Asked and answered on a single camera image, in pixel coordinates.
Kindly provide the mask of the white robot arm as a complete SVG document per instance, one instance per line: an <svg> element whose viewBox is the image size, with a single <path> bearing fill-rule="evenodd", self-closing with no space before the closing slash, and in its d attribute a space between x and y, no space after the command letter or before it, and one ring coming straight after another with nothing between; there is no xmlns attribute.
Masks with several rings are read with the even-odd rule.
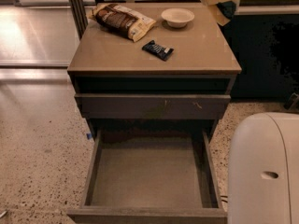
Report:
<svg viewBox="0 0 299 224"><path fill-rule="evenodd" d="M239 15L240 0L200 1L220 25L242 68L234 98L275 99L291 107L298 96L297 15ZM284 7L295 1L270 3ZM228 167L228 223L299 224L298 115L264 111L237 126Z"/></svg>

